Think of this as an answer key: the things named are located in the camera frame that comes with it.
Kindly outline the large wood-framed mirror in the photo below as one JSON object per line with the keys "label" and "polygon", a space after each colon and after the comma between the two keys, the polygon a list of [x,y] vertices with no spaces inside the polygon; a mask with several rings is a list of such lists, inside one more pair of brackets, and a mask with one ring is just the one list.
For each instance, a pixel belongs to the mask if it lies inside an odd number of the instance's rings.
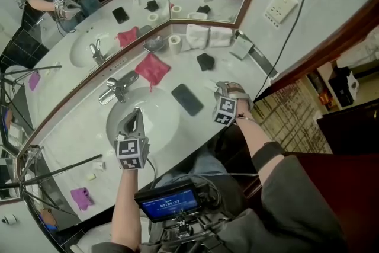
{"label": "large wood-framed mirror", "polygon": [[19,0],[0,55],[0,155],[17,155],[87,74],[169,18],[169,0]]}

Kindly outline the black armband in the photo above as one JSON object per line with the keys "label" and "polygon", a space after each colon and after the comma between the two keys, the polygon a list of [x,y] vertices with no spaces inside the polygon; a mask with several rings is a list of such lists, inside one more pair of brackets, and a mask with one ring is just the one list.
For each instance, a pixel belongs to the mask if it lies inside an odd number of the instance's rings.
{"label": "black armband", "polygon": [[252,156],[252,163],[256,172],[259,172],[269,161],[278,155],[283,155],[285,150],[277,142],[268,142]]}

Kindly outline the dark wooden door frame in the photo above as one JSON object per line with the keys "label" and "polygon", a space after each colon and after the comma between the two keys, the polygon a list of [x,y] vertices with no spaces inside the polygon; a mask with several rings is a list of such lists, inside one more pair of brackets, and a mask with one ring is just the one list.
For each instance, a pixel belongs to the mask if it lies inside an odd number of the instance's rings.
{"label": "dark wooden door frame", "polygon": [[261,100],[299,80],[319,66],[336,59],[341,53],[362,42],[379,25],[379,0],[368,0],[348,21],[311,52],[274,79],[255,101]]}

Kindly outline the person's right forearm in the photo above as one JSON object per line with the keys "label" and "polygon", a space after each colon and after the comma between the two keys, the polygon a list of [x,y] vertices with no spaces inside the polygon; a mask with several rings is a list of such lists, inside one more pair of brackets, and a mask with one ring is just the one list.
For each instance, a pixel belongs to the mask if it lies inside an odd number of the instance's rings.
{"label": "person's right forearm", "polygon": [[[236,117],[236,123],[243,133],[249,153],[252,156],[261,148],[265,143],[276,142],[273,141],[261,128],[261,126],[250,117]],[[265,185],[269,177],[272,175],[276,166],[284,159],[283,155],[278,155],[269,161],[259,172],[258,176],[262,185]]]}

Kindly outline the black cardboard box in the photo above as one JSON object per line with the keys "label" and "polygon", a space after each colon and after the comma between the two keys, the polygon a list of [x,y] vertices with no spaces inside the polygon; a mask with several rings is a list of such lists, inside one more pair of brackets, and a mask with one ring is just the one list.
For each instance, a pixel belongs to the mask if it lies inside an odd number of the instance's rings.
{"label": "black cardboard box", "polygon": [[341,107],[347,107],[354,103],[359,83],[348,67],[339,68],[335,66],[329,84]]}

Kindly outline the white folded towel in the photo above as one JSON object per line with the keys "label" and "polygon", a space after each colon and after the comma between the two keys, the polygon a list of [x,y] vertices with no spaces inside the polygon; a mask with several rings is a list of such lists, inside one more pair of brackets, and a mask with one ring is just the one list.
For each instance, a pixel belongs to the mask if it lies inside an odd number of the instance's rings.
{"label": "white folded towel", "polygon": [[186,40],[192,49],[205,49],[209,38],[208,27],[196,24],[188,24],[186,28]]}
{"label": "white folded towel", "polygon": [[232,42],[233,30],[224,27],[210,27],[209,47],[229,47]]}

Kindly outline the white green sign card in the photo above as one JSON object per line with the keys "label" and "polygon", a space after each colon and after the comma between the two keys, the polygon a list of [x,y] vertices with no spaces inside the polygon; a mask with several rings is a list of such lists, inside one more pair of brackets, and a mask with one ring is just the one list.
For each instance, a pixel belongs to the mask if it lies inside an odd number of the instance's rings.
{"label": "white green sign card", "polygon": [[254,47],[254,44],[251,41],[244,39],[241,36],[239,36],[235,40],[235,42],[234,42],[234,44],[230,50],[230,53],[234,57],[236,57],[237,59],[243,60],[245,58],[245,56],[249,53],[251,48],[253,48],[253,47]]}

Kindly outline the white sink basin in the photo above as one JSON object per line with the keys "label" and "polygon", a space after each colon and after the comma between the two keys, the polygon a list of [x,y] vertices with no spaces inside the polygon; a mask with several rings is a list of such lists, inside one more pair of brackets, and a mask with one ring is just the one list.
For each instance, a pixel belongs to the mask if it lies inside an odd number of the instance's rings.
{"label": "white sink basin", "polygon": [[125,102],[117,102],[108,115],[106,132],[110,143],[116,139],[119,122],[136,107],[143,114],[150,153],[158,153],[171,141],[178,129],[179,105],[169,93],[160,88],[141,87],[128,92]]}

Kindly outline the dark wooden door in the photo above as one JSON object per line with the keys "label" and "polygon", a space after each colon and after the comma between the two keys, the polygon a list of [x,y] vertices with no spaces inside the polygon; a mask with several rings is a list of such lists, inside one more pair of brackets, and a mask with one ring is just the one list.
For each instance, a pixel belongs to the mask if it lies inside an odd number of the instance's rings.
{"label": "dark wooden door", "polygon": [[379,99],[326,114],[317,124],[335,155],[379,154]]}

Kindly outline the red cloth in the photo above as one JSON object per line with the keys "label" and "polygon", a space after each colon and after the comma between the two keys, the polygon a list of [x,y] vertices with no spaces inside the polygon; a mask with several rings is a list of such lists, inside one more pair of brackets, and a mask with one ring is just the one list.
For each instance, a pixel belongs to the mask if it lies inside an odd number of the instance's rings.
{"label": "red cloth", "polygon": [[144,77],[150,85],[150,91],[153,86],[160,83],[163,77],[170,71],[171,67],[161,61],[153,53],[149,53],[135,68],[135,72]]}

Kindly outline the white toilet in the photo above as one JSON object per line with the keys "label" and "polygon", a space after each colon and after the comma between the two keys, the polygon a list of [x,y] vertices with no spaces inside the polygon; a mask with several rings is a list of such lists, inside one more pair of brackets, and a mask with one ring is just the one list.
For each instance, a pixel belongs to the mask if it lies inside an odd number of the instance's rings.
{"label": "white toilet", "polygon": [[[149,219],[146,217],[140,218],[142,227],[142,242],[149,241]],[[96,226],[87,231],[77,244],[70,247],[73,253],[91,253],[91,247],[101,242],[111,241],[111,223]]]}

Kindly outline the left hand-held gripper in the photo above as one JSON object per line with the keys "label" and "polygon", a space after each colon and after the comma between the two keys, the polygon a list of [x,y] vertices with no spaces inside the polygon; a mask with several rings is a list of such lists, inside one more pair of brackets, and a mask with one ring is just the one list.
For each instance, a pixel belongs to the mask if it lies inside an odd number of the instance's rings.
{"label": "left hand-held gripper", "polygon": [[135,108],[117,126],[115,154],[123,170],[143,169],[149,154],[149,139],[145,137],[143,113]]}

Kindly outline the person's dark shirt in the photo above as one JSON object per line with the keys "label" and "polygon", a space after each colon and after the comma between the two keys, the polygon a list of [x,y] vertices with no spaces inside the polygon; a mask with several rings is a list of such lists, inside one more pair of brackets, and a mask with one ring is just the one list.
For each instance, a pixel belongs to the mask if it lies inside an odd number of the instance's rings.
{"label": "person's dark shirt", "polygon": [[263,183],[259,217],[246,209],[217,233],[213,248],[184,245],[174,253],[348,253],[340,224],[295,156]]}

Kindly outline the black smartphone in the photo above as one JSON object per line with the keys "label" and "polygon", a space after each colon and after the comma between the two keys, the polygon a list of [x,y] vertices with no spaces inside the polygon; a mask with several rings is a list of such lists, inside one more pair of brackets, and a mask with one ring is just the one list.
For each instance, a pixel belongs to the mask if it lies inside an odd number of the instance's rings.
{"label": "black smartphone", "polygon": [[179,84],[171,94],[190,116],[197,115],[204,107],[185,84]]}

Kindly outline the metal soap dish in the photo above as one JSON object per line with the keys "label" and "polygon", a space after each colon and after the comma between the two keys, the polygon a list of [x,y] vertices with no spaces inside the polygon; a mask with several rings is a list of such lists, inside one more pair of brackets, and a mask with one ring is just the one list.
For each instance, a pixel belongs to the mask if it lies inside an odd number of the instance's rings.
{"label": "metal soap dish", "polygon": [[155,53],[165,47],[165,41],[162,36],[152,37],[143,43],[143,47],[147,52]]}

